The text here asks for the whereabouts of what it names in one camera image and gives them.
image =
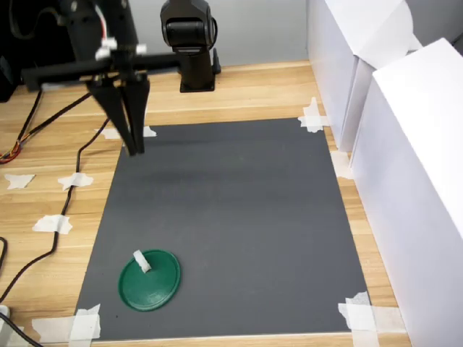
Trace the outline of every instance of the black cable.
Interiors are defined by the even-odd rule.
[[[42,17],[42,14],[50,13],[52,14],[55,19],[57,25],[64,25],[64,19],[53,7],[46,7],[42,9],[35,18],[35,24],[32,30],[27,33],[26,35],[21,33],[20,26],[17,24],[16,18],[13,16],[13,0],[9,0],[9,7],[8,7],[8,20],[9,20],[9,29],[13,36],[19,40],[30,40],[31,38],[35,37],[35,29],[37,28],[38,21]]]
[[[53,116],[51,116],[50,118],[48,118],[46,121],[44,121],[42,124],[39,124],[38,126],[36,126],[34,129],[32,129],[30,131],[30,135],[34,135],[36,132],[39,132],[40,130],[42,130],[43,128],[47,127],[48,125],[50,125],[51,123],[53,123],[54,121],[56,121],[59,117],[61,117],[63,114],[65,114],[66,112],[68,112],[71,108],[74,108],[75,106],[79,105],[81,102],[87,100],[90,96],[92,96],[90,93],[87,93],[85,94],[84,96],[82,96],[81,98],[78,98],[76,101],[74,101],[73,103],[70,103],[68,106],[66,106],[65,108],[63,108],[62,110],[58,111],[57,113],[55,113]]]
[[[35,98],[35,102],[34,102],[34,105],[32,106],[32,109],[30,110],[29,116],[27,116],[26,122],[25,122],[24,125],[22,126],[22,129],[21,129],[21,131],[20,131],[20,134],[19,134],[18,137],[17,137],[17,140],[18,140],[18,141],[21,141],[22,136],[24,135],[24,133],[26,133],[27,127],[29,126],[30,121],[32,121],[32,117],[33,117],[34,114],[35,114],[35,110],[37,110],[38,104],[40,103],[40,101],[41,101],[41,99],[42,99],[42,94],[43,94],[43,91],[40,90],[40,91],[38,92],[38,94],[37,94],[37,97]]]
[[[212,23],[214,24],[214,41],[212,42],[211,47],[209,47],[209,50],[211,50],[216,45],[217,36],[218,36],[218,25],[214,17],[212,17]]]
[[[92,136],[92,138],[85,144],[83,145],[78,151],[77,151],[77,160],[76,160],[76,172],[80,172],[80,156],[82,155],[82,152],[88,147],[90,146],[92,143],[95,142],[95,140],[97,139],[97,137],[101,134],[101,132],[104,130],[104,128],[106,127],[106,125],[109,123],[109,119],[106,119],[104,122],[103,122],[103,125],[101,125],[100,129],[96,132],[96,134],[94,134]],[[69,188],[69,191],[67,192],[67,197],[66,197],[66,202],[64,203],[64,207],[63,207],[63,210],[61,211],[61,215],[66,215],[66,212],[67,212],[67,209],[69,207],[69,202],[71,201],[71,196],[72,196],[72,192],[74,191],[74,187],[75,186],[71,186]],[[47,253],[44,253],[42,254],[41,256],[39,257],[36,257],[34,260],[30,261],[29,263],[27,263],[17,274],[16,276],[13,278],[12,282],[8,285],[7,289],[5,290],[5,292],[3,293],[3,295],[1,296],[0,298],[0,303],[3,302],[3,300],[5,300],[5,298],[7,297],[7,295],[9,294],[9,292],[12,290],[13,286],[15,285],[15,283],[17,282],[17,280],[19,280],[19,278],[21,277],[21,275],[29,268],[31,267],[32,265],[34,265],[36,262],[39,262],[40,260],[42,260],[43,258],[46,258],[47,256],[53,254],[55,251],[56,251],[56,247],[58,245],[58,237],[59,237],[59,232],[58,231],[55,231],[54,232],[54,238],[53,238],[53,245],[51,246],[51,250],[48,251]],[[0,241],[2,241],[4,243],[4,248],[3,250],[1,251],[1,255],[0,255],[0,270],[2,269],[2,265],[3,265],[3,262],[4,262],[4,259],[7,255],[7,249],[8,249],[8,242],[5,238],[3,237],[0,237]],[[32,346],[35,346],[35,347],[42,347],[41,344],[35,342],[34,340],[32,340],[29,336],[27,336],[26,334],[24,334],[7,316],[5,316],[4,314],[2,314],[0,312],[0,318],[3,319],[19,336],[21,336],[24,340],[26,340],[28,343],[30,343]]]
[[[7,256],[8,241],[4,237],[1,237],[1,236],[0,236],[0,241],[3,242],[3,249],[1,250],[1,255],[0,255],[0,271],[1,271],[1,266],[3,265],[3,261],[5,260],[5,257]]]

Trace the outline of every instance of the white wall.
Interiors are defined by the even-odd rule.
[[[138,39],[150,53],[170,52],[162,38],[165,0],[130,0]],[[208,0],[218,22],[222,65],[307,59],[305,0]]]

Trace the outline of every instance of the red wire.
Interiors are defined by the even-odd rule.
[[[100,20],[100,23],[101,23],[101,31],[103,32],[103,38],[106,38],[106,31],[104,30],[103,20]]]

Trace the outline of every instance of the white tab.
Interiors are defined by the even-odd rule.
[[[135,258],[135,261],[138,263],[138,265],[141,267],[144,273],[147,273],[149,270],[151,270],[150,264],[145,259],[145,257],[143,256],[143,253],[140,250],[135,251],[133,253],[133,257]]]

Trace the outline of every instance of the wire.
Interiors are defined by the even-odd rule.
[[[106,19],[104,17],[104,14],[101,11],[100,7],[98,7],[98,5],[95,5],[95,12],[100,17],[101,29],[103,31],[102,38],[107,38],[108,37],[108,26],[106,24]]]
[[[38,104],[42,100],[42,95],[43,95],[43,91],[40,90],[37,94],[37,97],[35,98],[35,102],[34,102],[34,105],[32,106],[32,109],[30,110],[29,116],[27,116],[26,122],[22,126],[20,134],[17,137],[18,141],[21,140],[21,137],[24,135],[24,133],[26,133],[26,130],[29,127],[30,121],[32,121],[32,117],[34,116],[35,111],[37,110]]]
[[[17,21],[13,16],[13,0],[9,0],[9,8],[8,8],[9,29],[15,38],[19,40],[30,40],[31,38],[35,37],[35,29],[37,28],[38,20],[41,18],[42,14],[46,14],[46,13],[52,14],[55,17],[56,23],[58,25],[63,25],[64,20],[62,16],[60,16],[59,13],[53,7],[46,7],[45,9],[42,9],[37,14],[37,17],[35,18],[35,24],[32,30],[26,35],[24,35],[21,33],[20,26],[17,24]]]
[[[75,170],[76,172],[80,172],[80,157],[82,155],[82,152],[90,146],[92,143],[95,142],[97,137],[101,134],[101,132],[104,130],[106,125],[109,123],[109,119],[106,119],[103,122],[103,125],[101,125],[100,129],[92,136],[92,138],[85,144],[83,145],[78,151],[77,151],[77,160],[76,160],[76,167]],[[66,197],[66,202],[64,203],[63,209],[61,211],[61,215],[66,215],[67,209],[69,208],[69,203],[71,201],[72,197],[72,192],[74,191],[75,186],[71,186],[69,188],[69,191],[67,192],[67,197]],[[51,249],[47,252],[42,254],[39,257],[36,257],[34,260],[30,261],[27,263],[13,278],[12,282],[7,286],[7,289],[3,293],[3,295],[0,297],[0,303],[2,303],[5,298],[8,296],[9,292],[12,290],[13,286],[16,284],[16,282],[20,279],[21,275],[32,265],[34,265],[36,262],[39,262],[43,258],[46,258],[47,256],[53,254],[56,251],[56,247],[58,245],[58,238],[59,238],[59,232],[54,231],[54,237],[53,237],[53,244],[51,246]],[[1,251],[0,255],[0,270],[3,268],[3,262],[5,260],[5,257],[7,255],[7,250],[8,250],[8,242],[5,238],[0,237],[0,241],[4,243],[4,247]],[[28,343],[30,343],[32,346],[37,346],[37,347],[42,347],[41,344],[35,342],[32,340],[30,337],[28,337],[26,334],[24,334],[7,316],[2,314],[0,312],[0,318],[3,319],[19,336],[21,336],[24,340],[26,340]]]
[[[212,17],[212,23],[214,24],[214,40],[212,41],[212,45],[211,47],[209,47],[209,50],[211,50],[216,45],[217,37],[218,37],[218,25],[214,17]]]
[[[21,153],[22,146],[26,143],[26,140],[28,140],[34,134],[37,134],[39,131],[43,130],[43,128],[47,127],[48,125],[50,125],[51,123],[56,121],[60,116],[62,116],[63,114],[68,112],[70,109],[74,108],[75,106],[79,105],[84,100],[87,100],[91,96],[90,93],[87,93],[84,96],[82,96],[81,98],[78,98],[76,101],[69,104],[68,106],[66,106],[62,110],[58,111],[53,116],[48,118],[46,121],[39,124],[34,129],[32,129],[30,132],[28,132],[26,135],[24,135],[25,131],[29,127],[29,124],[30,124],[30,122],[32,120],[32,117],[33,117],[37,107],[38,107],[38,104],[40,103],[40,100],[42,98],[42,94],[43,94],[42,91],[40,91],[37,94],[37,98],[35,99],[34,105],[33,105],[32,109],[31,109],[31,111],[29,113],[29,116],[26,118],[26,122],[22,126],[20,135],[18,136],[17,141],[14,144],[14,146],[8,152],[6,152],[5,154],[3,154],[3,155],[0,154],[0,165],[9,163],[13,159],[15,159]]]
[[[35,133],[39,132],[43,128],[47,127],[54,121],[56,121],[59,117],[61,117],[63,114],[74,108],[75,106],[79,105],[81,102],[87,100],[90,96],[92,96],[90,93],[85,94],[84,96],[78,98],[76,101],[73,103],[70,103],[68,106],[63,108],[62,110],[56,112],[53,116],[48,118],[46,121],[44,121],[42,124],[39,124],[36,126],[34,129],[32,129],[29,134],[27,134],[24,138],[22,138],[21,142],[24,142],[28,137],[34,135]]]
[[[43,91],[39,91],[37,94],[37,97],[35,98],[34,105],[32,109],[30,110],[29,116],[27,116],[26,121],[24,125],[22,126],[22,129],[20,131],[20,134],[17,137],[16,143],[14,146],[5,154],[0,154],[0,164],[5,164],[9,163],[13,159],[15,159],[21,152],[21,146],[20,146],[20,140],[21,137],[24,135],[25,131],[29,127],[30,122],[32,121],[32,118],[35,114],[35,111],[37,110],[38,104],[40,103],[42,99]]]

